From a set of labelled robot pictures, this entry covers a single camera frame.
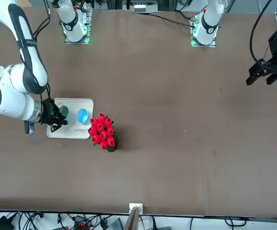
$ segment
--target white tray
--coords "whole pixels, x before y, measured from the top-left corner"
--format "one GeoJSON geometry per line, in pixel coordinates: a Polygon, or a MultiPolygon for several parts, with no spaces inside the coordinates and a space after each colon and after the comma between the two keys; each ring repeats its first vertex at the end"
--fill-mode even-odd
{"type": "Polygon", "coordinates": [[[47,136],[50,138],[89,138],[90,134],[87,130],[92,126],[91,118],[94,110],[94,102],[92,99],[55,98],[54,100],[58,107],[61,107],[62,105],[68,107],[69,115],[66,118],[68,124],[62,126],[53,133],[50,131],[50,126],[47,126],[47,136]],[[89,114],[89,117],[84,124],[77,121],[77,112],[82,108],[86,109],[89,114]]]}

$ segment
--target floor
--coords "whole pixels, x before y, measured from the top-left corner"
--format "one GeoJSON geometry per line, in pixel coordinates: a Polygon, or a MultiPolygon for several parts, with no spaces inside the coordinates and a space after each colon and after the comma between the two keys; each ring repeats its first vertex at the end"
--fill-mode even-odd
{"type": "MultiPolygon", "coordinates": [[[[0,212],[0,217],[3,215],[7,217],[11,217],[14,213],[9,212],[0,212]]],[[[15,218],[12,221],[12,224],[14,225],[15,229],[19,229],[19,214],[15,216],[15,218]]],[[[61,214],[62,218],[62,224],[68,229],[73,227],[73,220],[67,216],[66,214],[61,214]]],[[[110,226],[115,220],[118,218],[121,218],[121,222],[123,225],[127,221],[127,216],[111,216],[107,219],[108,226],[110,226]]],[[[35,226],[39,230],[56,230],[60,229],[62,226],[61,224],[57,223],[58,215],[57,213],[45,213],[44,217],[40,219],[37,217],[34,220],[35,226]]],[[[21,229],[23,229],[24,224],[26,223],[27,218],[23,215],[21,219],[21,229]]],[[[138,229],[139,230],[148,230],[152,228],[152,217],[149,216],[142,216],[142,221],[139,221],[138,229]]],[[[190,230],[190,221],[191,218],[185,218],[185,217],[155,217],[155,222],[158,228],[161,227],[171,227],[173,230],[190,230]]],[[[242,224],[243,221],[234,221],[234,224],[242,224]]],[[[92,230],[101,230],[102,228],[100,225],[96,228],[92,228],[92,230]]],[[[231,227],[229,227],[224,220],[221,219],[201,219],[201,218],[194,218],[192,222],[192,229],[193,230],[230,230],[231,227]]],[[[277,223],[266,223],[266,222],[252,222],[248,221],[247,224],[244,227],[238,228],[239,230],[277,230],[277,223]]]]}

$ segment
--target wire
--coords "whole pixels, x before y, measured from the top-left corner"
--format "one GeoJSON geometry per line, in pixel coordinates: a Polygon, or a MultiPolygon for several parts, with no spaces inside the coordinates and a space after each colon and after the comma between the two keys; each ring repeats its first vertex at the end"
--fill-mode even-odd
{"type": "Polygon", "coordinates": [[[263,58],[262,58],[263,60],[264,60],[264,58],[265,58],[265,55],[266,55],[266,53],[267,53],[268,48],[269,48],[269,46],[266,48],[266,51],[265,51],[264,56],[263,56],[263,58]]]}
{"type": "Polygon", "coordinates": [[[252,56],[252,58],[254,59],[254,61],[260,66],[262,67],[263,69],[266,69],[272,73],[277,73],[277,68],[271,68],[271,67],[268,67],[264,64],[261,63],[261,61],[257,60],[257,58],[254,56],[254,52],[253,52],[253,36],[254,36],[254,30],[255,28],[257,27],[264,11],[267,9],[267,7],[269,6],[269,4],[271,3],[272,0],[268,0],[268,2],[266,3],[266,5],[264,6],[264,8],[262,9],[261,13],[259,14],[257,20],[255,21],[254,23],[254,26],[253,26],[253,29],[252,29],[252,32],[250,34],[250,40],[249,40],[249,49],[250,49],[250,54],[252,56]]]}
{"type": "Polygon", "coordinates": [[[193,0],[188,0],[187,3],[180,9],[183,10],[186,6],[189,6],[192,3],[193,0]]]}
{"type": "MultiPolygon", "coordinates": [[[[10,214],[12,214],[13,212],[10,212],[8,215],[6,215],[6,218],[10,215],[10,214]]],[[[15,213],[17,213],[17,212],[15,212],[15,213]]]]}
{"type": "Polygon", "coordinates": [[[188,229],[189,229],[189,230],[192,230],[193,219],[194,219],[194,218],[191,218],[191,221],[188,223],[188,229]]]}
{"type": "Polygon", "coordinates": [[[232,227],[232,230],[234,227],[244,227],[247,224],[247,219],[244,220],[245,222],[243,224],[234,224],[232,219],[230,217],[225,217],[225,223],[229,226],[232,227]]]}
{"type": "Polygon", "coordinates": [[[75,217],[72,217],[69,213],[66,213],[67,216],[69,216],[73,221],[76,219],[75,217]]]}
{"type": "Polygon", "coordinates": [[[175,23],[175,24],[178,24],[178,25],[183,25],[183,26],[187,26],[187,27],[190,27],[190,28],[195,28],[193,25],[188,25],[188,24],[184,24],[184,23],[179,23],[179,22],[176,22],[174,20],[171,20],[171,19],[168,19],[168,18],[164,18],[162,16],[158,16],[158,15],[155,15],[155,14],[148,14],[149,16],[154,16],[154,17],[157,17],[157,18],[162,18],[164,20],[167,20],[169,22],[172,22],[172,23],[175,23]]]}
{"type": "Polygon", "coordinates": [[[60,225],[62,226],[63,229],[67,230],[67,228],[65,228],[63,223],[62,223],[62,218],[61,218],[61,215],[59,213],[58,213],[58,223],[60,223],[60,225]]]}
{"type": "Polygon", "coordinates": [[[143,219],[142,219],[142,216],[140,216],[139,218],[140,218],[140,220],[142,221],[142,225],[143,225],[144,230],[146,230],[146,229],[145,229],[145,225],[144,225],[144,221],[143,221],[143,219]]]}
{"type": "MultiPolygon", "coordinates": [[[[109,215],[109,216],[107,216],[106,218],[103,218],[102,221],[108,219],[108,218],[111,217],[111,216],[112,216],[112,215],[109,215]]],[[[100,223],[96,224],[95,227],[93,227],[91,230],[94,230],[94,229],[95,229],[98,225],[100,225],[100,224],[101,224],[101,221],[100,221],[100,223]]]]}
{"type": "Polygon", "coordinates": [[[187,20],[191,20],[191,19],[193,18],[193,17],[187,17],[187,16],[185,16],[185,15],[184,15],[181,11],[179,11],[179,10],[175,10],[175,12],[181,14],[181,16],[184,17],[184,18],[187,19],[187,20]]]}
{"type": "Polygon", "coordinates": [[[19,230],[21,230],[21,228],[20,228],[20,222],[21,222],[22,217],[23,217],[23,213],[20,215],[19,220],[18,220],[18,228],[19,228],[19,230]]]}
{"type": "Polygon", "coordinates": [[[87,219],[86,219],[85,214],[83,214],[83,216],[84,216],[84,219],[85,219],[86,227],[88,228],[87,219]]]}
{"type": "Polygon", "coordinates": [[[38,230],[38,228],[35,226],[35,224],[34,224],[34,222],[33,222],[33,220],[35,219],[35,217],[37,216],[37,214],[34,213],[32,216],[30,216],[30,214],[28,213],[28,215],[29,215],[29,217],[30,217],[30,225],[29,225],[29,228],[30,228],[30,226],[31,226],[31,224],[32,224],[32,225],[33,225],[33,228],[34,228],[35,230],[38,230]]]}
{"type": "Polygon", "coordinates": [[[24,224],[23,230],[24,230],[24,228],[25,228],[26,230],[28,229],[29,223],[30,223],[30,226],[31,226],[31,224],[33,225],[33,228],[34,228],[35,230],[38,230],[38,228],[37,228],[37,227],[35,226],[35,224],[33,223],[33,219],[37,216],[37,214],[34,213],[33,215],[30,216],[30,213],[24,213],[24,215],[28,218],[28,220],[27,220],[26,223],[24,224]]]}
{"type": "Polygon", "coordinates": [[[37,36],[42,32],[42,30],[49,25],[50,23],[50,8],[49,8],[49,4],[47,0],[43,0],[45,8],[46,8],[46,12],[47,12],[47,18],[40,24],[40,26],[36,29],[36,31],[33,33],[34,39],[35,41],[37,41],[37,36]]]}
{"type": "Polygon", "coordinates": [[[204,8],[202,8],[201,12],[207,7],[208,5],[206,5],[204,8]]]}

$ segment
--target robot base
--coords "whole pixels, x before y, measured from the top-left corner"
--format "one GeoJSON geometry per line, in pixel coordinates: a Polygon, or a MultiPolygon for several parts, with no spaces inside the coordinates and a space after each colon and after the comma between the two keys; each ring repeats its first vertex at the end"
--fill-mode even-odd
{"type": "Polygon", "coordinates": [[[55,132],[51,132],[50,126],[47,126],[47,136],[49,138],[87,139],[90,136],[88,129],[92,126],[90,120],[93,114],[94,102],[91,99],[55,98],[55,103],[59,108],[63,105],[68,108],[69,113],[66,117],[68,124],[55,132]],[[82,108],[88,112],[88,119],[85,123],[77,121],[77,112],[82,108]]]}
{"type": "Polygon", "coordinates": [[[82,10],[82,30],[86,35],[82,39],[80,39],[77,42],[70,41],[67,36],[65,36],[65,44],[89,44],[90,42],[90,35],[91,35],[91,25],[92,25],[92,8],[89,8],[87,10],[82,10]]]}
{"type": "Polygon", "coordinates": [[[196,33],[196,29],[199,25],[199,21],[198,21],[198,17],[195,16],[193,20],[189,20],[190,21],[190,25],[193,25],[195,26],[195,28],[190,28],[190,33],[191,33],[191,46],[202,46],[202,47],[216,47],[216,41],[215,41],[215,38],[216,38],[216,33],[217,33],[217,30],[215,32],[215,36],[214,36],[214,39],[213,41],[209,44],[209,45],[203,45],[203,44],[200,44],[196,38],[194,37],[194,33],[196,33]]]}

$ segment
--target black cable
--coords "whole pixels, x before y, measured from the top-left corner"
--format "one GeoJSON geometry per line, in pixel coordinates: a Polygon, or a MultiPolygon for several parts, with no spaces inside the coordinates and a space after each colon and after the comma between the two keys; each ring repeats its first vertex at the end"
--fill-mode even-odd
{"type": "Polygon", "coordinates": [[[268,51],[268,48],[269,48],[269,46],[266,48],[266,51],[265,51],[265,53],[264,53],[264,56],[263,56],[263,60],[264,60],[264,58],[265,58],[265,55],[266,55],[266,53],[267,53],[267,51],[268,51]]]}
{"type": "MultiPolygon", "coordinates": [[[[106,217],[106,218],[103,218],[103,220],[102,221],[104,221],[104,220],[106,220],[106,219],[108,219],[109,217],[111,217],[112,215],[109,215],[108,217],[106,217]]],[[[95,225],[95,227],[93,227],[91,230],[94,230],[98,225],[100,225],[101,224],[101,221],[100,221],[100,223],[98,223],[98,224],[96,224],[95,225]]]]}
{"type": "Polygon", "coordinates": [[[73,221],[76,220],[76,218],[75,218],[75,217],[72,217],[69,213],[66,213],[66,215],[69,216],[73,221]]]}
{"type": "Polygon", "coordinates": [[[26,229],[26,230],[28,230],[28,227],[29,227],[29,224],[30,224],[30,226],[31,226],[31,224],[33,225],[33,228],[35,229],[35,230],[38,230],[38,228],[35,226],[35,224],[33,223],[33,219],[37,216],[37,214],[36,213],[34,213],[34,214],[32,214],[31,216],[30,216],[30,213],[24,213],[24,215],[27,217],[27,221],[26,221],[26,223],[24,224],[24,226],[23,226],[23,230],[24,230],[24,228],[26,229]]]}
{"type": "Polygon", "coordinates": [[[10,214],[12,214],[13,212],[10,212],[8,215],[6,215],[6,218],[9,217],[10,214]]]}
{"type": "Polygon", "coordinates": [[[193,0],[188,0],[187,3],[180,9],[183,10],[185,7],[187,7],[188,5],[190,5],[192,3],[193,0]]]}
{"type": "Polygon", "coordinates": [[[155,14],[148,14],[150,16],[154,16],[154,17],[157,17],[157,18],[161,18],[161,19],[164,19],[164,20],[167,20],[167,21],[170,21],[170,22],[173,22],[173,23],[176,23],[178,25],[183,25],[183,26],[187,26],[187,27],[190,27],[190,28],[195,28],[193,25],[188,25],[188,24],[184,24],[184,23],[179,23],[179,22],[176,22],[174,20],[171,20],[171,19],[168,19],[168,18],[164,18],[162,16],[158,16],[158,15],[155,15],[155,14]]]}
{"type": "Polygon", "coordinates": [[[232,227],[232,230],[234,227],[244,227],[247,224],[247,219],[244,219],[244,223],[243,224],[234,224],[232,219],[230,217],[225,217],[225,223],[229,226],[232,227]]]}
{"type": "Polygon", "coordinates": [[[192,219],[191,219],[190,229],[189,229],[189,230],[192,230],[192,223],[193,223],[193,219],[194,219],[194,218],[192,218],[192,219]]]}
{"type": "Polygon", "coordinates": [[[140,216],[139,218],[140,218],[140,220],[142,221],[143,229],[146,230],[146,229],[145,229],[145,225],[144,225],[144,221],[143,221],[143,219],[142,219],[142,216],[140,216]]]}
{"type": "Polygon", "coordinates": [[[86,219],[85,214],[83,214],[83,216],[84,216],[84,219],[85,219],[86,227],[88,228],[87,219],[86,219]]]}
{"type": "Polygon", "coordinates": [[[179,11],[179,10],[175,10],[175,12],[181,14],[181,16],[184,17],[184,18],[187,19],[187,20],[191,20],[191,19],[192,19],[192,17],[187,17],[187,16],[185,16],[184,13],[182,13],[182,12],[179,11]]]}
{"type": "Polygon", "coordinates": [[[97,224],[97,222],[98,222],[98,218],[99,218],[99,216],[96,216],[96,217],[97,217],[97,218],[96,218],[96,221],[95,221],[95,224],[94,224],[94,225],[92,224],[92,220],[93,220],[93,219],[95,219],[95,217],[94,217],[94,218],[92,218],[92,219],[89,221],[89,223],[91,223],[91,224],[90,224],[90,227],[92,227],[92,228],[93,228],[93,227],[95,227],[95,225],[96,225],[96,224],[97,224]]]}
{"type": "Polygon", "coordinates": [[[152,230],[158,230],[157,223],[154,216],[151,216],[151,217],[152,217],[152,230]]]}
{"type": "Polygon", "coordinates": [[[207,7],[208,5],[206,5],[204,8],[202,8],[201,12],[207,7]]]}
{"type": "Polygon", "coordinates": [[[62,218],[61,218],[61,215],[59,213],[58,213],[58,223],[60,223],[60,225],[62,226],[63,229],[67,230],[67,228],[65,228],[63,223],[62,223],[62,218]]]}
{"type": "Polygon", "coordinates": [[[25,228],[26,226],[28,227],[28,222],[29,222],[29,218],[28,218],[27,214],[24,213],[24,215],[27,217],[27,221],[25,222],[25,224],[24,224],[24,226],[23,226],[23,230],[24,230],[24,228],[25,228]]]}
{"type": "Polygon", "coordinates": [[[18,228],[19,228],[19,230],[21,230],[21,228],[20,228],[20,222],[21,222],[21,220],[22,220],[23,214],[24,214],[24,213],[22,213],[22,214],[19,216],[19,220],[18,220],[18,228]]]}
{"type": "Polygon", "coordinates": [[[38,228],[36,227],[36,225],[35,225],[34,222],[33,222],[33,220],[35,219],[36,216],[37,216],[36,213],[34,213],[32,216],[30,216],[30,225],[29,225],[29,228],[30,228],[30,226],[31,226],[31,224],[32,224],[32,225],[33,225],[33,228],[34,228],[35,230],[38,230],[38,228]]]}
{"type": "Polygon", "coordinates": [[[37,36],[42,32],[43,29],[45,29],[46,26],[49,25],[50,23],[50,9],[49,9],[49,4],[47,2],[46,4],[46,1],[47,0],[43,0],[44,1],[44,5],[45,5],[45,8],[46,8],[46,12],[47,12],[47,18],[40,24],[40,26],[36,29],[36,31],[33,33],[33,36],[34,36],[34,39],[35,41],[37,41],[37,36]]]}
{"type": "Polygon", "coordinates": [[[254,52],[253,52],[253,36],[254,36],[254,30],[255,28],[257,27],[264,11],[267,9],[267,7],[269,6],[269,4],[271,3],[272,0],[268,0],[266,5],[264,6],[264,8],[262,9],[261,13],[259,14],[257,20],[255,21],[254,23],[254,26],[253,26],[253,29],[252,29],[252,32],[250,34],[250,40],[249,40],[249,49],[250,49],[250,54],[251,56],[253,57],[254,61],[260,66],[262,67],[263,69],[266,69],[272,73],[277,73],[277,68],[271,68],[271,67],[268,67],[264,64],[262,64],[259,60],[257,60],[257,58],[254,56],[254,52]]]}

